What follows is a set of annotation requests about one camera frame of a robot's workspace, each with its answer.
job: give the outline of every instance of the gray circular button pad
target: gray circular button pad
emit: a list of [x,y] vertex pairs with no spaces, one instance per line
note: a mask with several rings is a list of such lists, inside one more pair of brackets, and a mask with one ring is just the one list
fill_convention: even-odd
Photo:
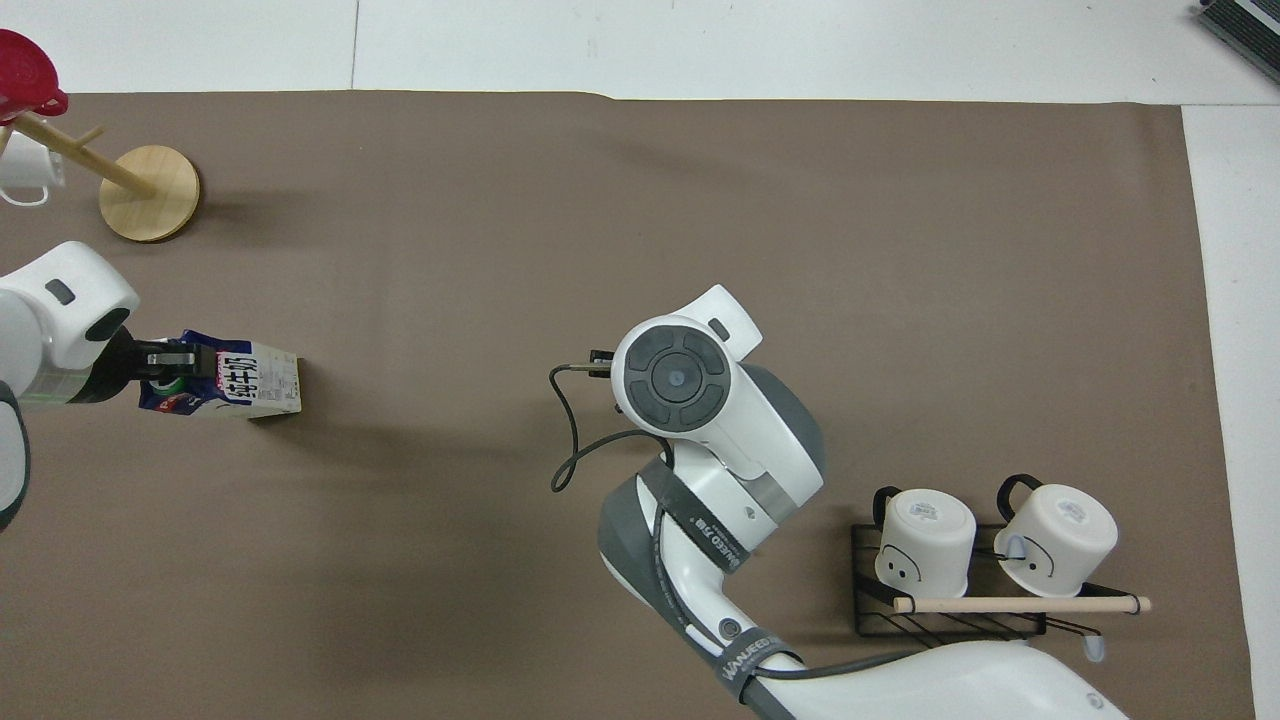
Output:
[[728,360],[709,336],[681,325],[643,332],[627,350],[627,400],[650,425],[673,433],[698,429],[728,397]]

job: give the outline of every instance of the round wooden base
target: round wooden base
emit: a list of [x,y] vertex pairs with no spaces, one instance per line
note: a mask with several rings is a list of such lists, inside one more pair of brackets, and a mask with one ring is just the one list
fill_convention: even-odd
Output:
[[146,145],[125,152],[116,163],[156,188],[151,197],[141,197],[102,181],[97,206],[116,234],[136,242],[155,242],[187,224],[200,204],[200,176],[182,152]]

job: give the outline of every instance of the white robotic arm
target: white robotic arm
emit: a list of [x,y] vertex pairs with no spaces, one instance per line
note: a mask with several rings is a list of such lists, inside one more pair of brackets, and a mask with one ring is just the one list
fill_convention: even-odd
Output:
[[768,720],[1116,719],[1057,660],[1018,642],[966,642],[810,670],[723,593],[737,570],[818,488],[822,434],[768,370],[741,361],[755,324],[719,286],[628,332],[609,368],[622,413],[668,438],[604,502],[604,564]]
[[64,402],[74,398],[137,307],[129,283],[81,242],[0,277],[0,530],[22,506],[31,477],[18,401],[40,388],[56,388],[46,395]]

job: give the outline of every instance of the mug holder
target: mug holder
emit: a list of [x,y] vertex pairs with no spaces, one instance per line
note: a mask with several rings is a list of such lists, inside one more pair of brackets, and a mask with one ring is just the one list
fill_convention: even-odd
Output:
[[[970,594],[933,601],[915,598],[879,582],[874,562],[879,552],[881,532],[873,524],[852,525],[854,632],[864,638],[908,637],[932,648],[974,639],[1025,641],[1056,629],[1084,638],[1088,652],[1091,642],[1101,643],[1102,633],[1088,625],[1053,618],[1050,612],[1138,615],[1149,610],[1151,601],[1146,597],[1094,583],[1084,583],[1080,593],[1073,598],[1042,598],[1027,593],[1009,579],[995,553],[988,550],[996,533],[1004,528],[1004,523],[978,525],[969,564]],[[1101,598],[1110,600],[1098,602]]]

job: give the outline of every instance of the mug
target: mug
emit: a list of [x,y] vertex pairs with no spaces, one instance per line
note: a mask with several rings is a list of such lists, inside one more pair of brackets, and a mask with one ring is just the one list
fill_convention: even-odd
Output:
[[[44,205],[49,202],[49,188],[61,187],[64,182],[63,156],[35,140],[15,132],[0,150],[0,197],[9,202],[22,208]],[[13,188],[35,187],[44,193],[40,200],[15,200],[8,192]]]
[[936,489],[876,491],[872,515],[881,530],[876,577],[913,597],[961,597],[978,523],[969,507]]
[[38,45],[0,29],[0,126],[26,111],[54,117],[67,111],[67,94],[58,88],[58,70]]
[[[1014,512],[1009,495],[1019,484],[1032,488],[1032,493]],[[1097,500],[1025,474],[1012,475],[1000,486],[996,507],[1009,523],[996,533],[1000,566],[1015,583],[1041,597],[1079,594],[1120,537],[1115,519]]]

